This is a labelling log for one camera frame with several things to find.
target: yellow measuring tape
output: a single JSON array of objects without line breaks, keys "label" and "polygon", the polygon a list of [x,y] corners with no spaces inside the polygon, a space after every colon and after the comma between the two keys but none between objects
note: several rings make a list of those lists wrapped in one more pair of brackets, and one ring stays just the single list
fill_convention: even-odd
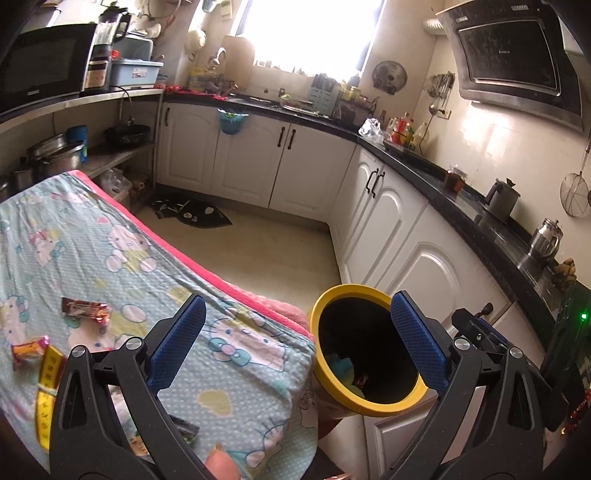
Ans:
[{"label": "yellow measuring tape", "polygon": [[61,372],[65,363],[66,357],[57,348],[51,345],[47,347],[41,361],[39,392],[35,406],[37,440],[47,451],[49,451],[53,406],[56,403],[55,392],[60,384]]}]

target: light blue storage box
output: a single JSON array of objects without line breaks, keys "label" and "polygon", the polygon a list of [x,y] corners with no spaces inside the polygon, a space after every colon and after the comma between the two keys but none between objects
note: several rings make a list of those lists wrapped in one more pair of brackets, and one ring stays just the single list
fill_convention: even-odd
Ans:
[{"label": "light blue storage box", "polygon": [[113,60],[111,67],[111,86],[133,87],[150,86],[156,83],[158,71],[164,63],[135,59]]}]

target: white kitchen cabinet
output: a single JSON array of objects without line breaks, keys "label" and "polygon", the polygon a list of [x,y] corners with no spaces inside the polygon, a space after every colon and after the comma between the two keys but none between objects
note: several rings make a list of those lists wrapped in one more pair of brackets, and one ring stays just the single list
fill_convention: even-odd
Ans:
[{"label": "white kitchen cabinet", "polygon": [[212,194],[268,207],[289,123],[249,116],[236,135],[220,132]]},{"label": "white kitchen cabinet", "polygon": [[539,368],[542,365],[545,355],[544,347],[517,303],[509,307],[494,327],[513,345],[521,348],[535,366]]},{"label": "white kitchen cabinet", "polygon": [[327,222],[355,144],[292,124],[269,208]]},{"label": "white kitchen cabinet", "polygon": [[433,207],[428,205],[399,252],[391,251],[374,269],[371,282],[394,295],[407,290],[425,316],[451,328],[451,315],[472,313],[491,302],[493,323],[511,304],[480,259]]},{"label": "white kitchen cabinet", "polygon": [[165,103],[158,145],[158,182],[210,193],[219,124],[217,109]]},{"label": "white kitchen cabinet", "polygon": [[363,417],[368,444],[369,480],[378,480],[398,460],[418,432],[437,394],[428,390],[425,399],[394,417]]},{"label": "white kitchen cabinet", "polygon": [[[514,303],[494,324],[495,329],[511,343],[523,350],[526,356],[538,367],[544,359],[541,346],[533,328]],[[461,454],[472,431],[478,415],[485,387],[476,387],[464,420],[447,451],[443,462]],[[402,455],[414,434],[419,430],[427,413],[432,408],[436,396],[432,390],[427,392],[422,402],[402,414],[387,419],[364,417],[365,434],[368,442],[369,479],[377,480]],[[548,465],[559,451],[564,448],[565,439],[558,433],[546,431],[548,449],[544,456],[544,465]]]},{"label": "white kitchen cabinet", "polygon": [[377,157],[361,146],[355,148],[328,221],[335,255],[339,262],[371,198],[370,181],[376,179],[383,165]]},{"label": "white kitchen cabinet", "polygon": [[337,263],[343,282],[376,287],[374,271],[404,245],[427,199],[387,165],[369,188],[369,203]]}]

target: yellow rim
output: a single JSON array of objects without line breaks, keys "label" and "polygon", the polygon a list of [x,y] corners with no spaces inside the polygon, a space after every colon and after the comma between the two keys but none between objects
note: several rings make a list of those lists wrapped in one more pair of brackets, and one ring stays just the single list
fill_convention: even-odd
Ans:
[{"label": "yellow rim", "polygon": [[370,417],[386,417],[396,412],[406,410],[415,405],[423,395],[427,392],[427,386],[423,382],[421,375],[417,377],[417,382],[410,393],[401,401],[391,404],[374,403],[363,398],[358,397],[350,392],[340,381],[334,373],[330,370],[328,363],[324,359],[324,354],[320,348],[320,341],[318,337],[318,326],[320,322],[320,315],[324,309],[335,300],[344,299],[347,297],[356,297],[359,299],[370,300],[382,306],[386,310],[390,310],[390,300],[385,293],[380,292],[374,288],[366,287],[365,285],[345,284],[337,285],[325,291],[316,300],[310,312],[310,328],[312,334],[316,339],[316,367],[314,373],[320,384],[324,389],[342,406],[357,412],[361,415]]}]

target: blue gripper pad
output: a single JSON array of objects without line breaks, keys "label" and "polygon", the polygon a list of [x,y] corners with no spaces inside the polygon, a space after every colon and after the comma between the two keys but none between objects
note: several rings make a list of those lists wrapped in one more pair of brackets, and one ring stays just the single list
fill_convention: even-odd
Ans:
[{"label": "blue gripper pad", "polygon": [[205,324],[205,314],[205,301],[195,295],[189,297],[174,316],[176,322],[150,360],[150,376],[146,384],[154,395],[172,384]]},{"label": "blue gripper pad", "polygon": [[425,326],[423,314],[399,291],[392,297],[390,316],[425,385],[442,395],[449,385],[447,357]]}]

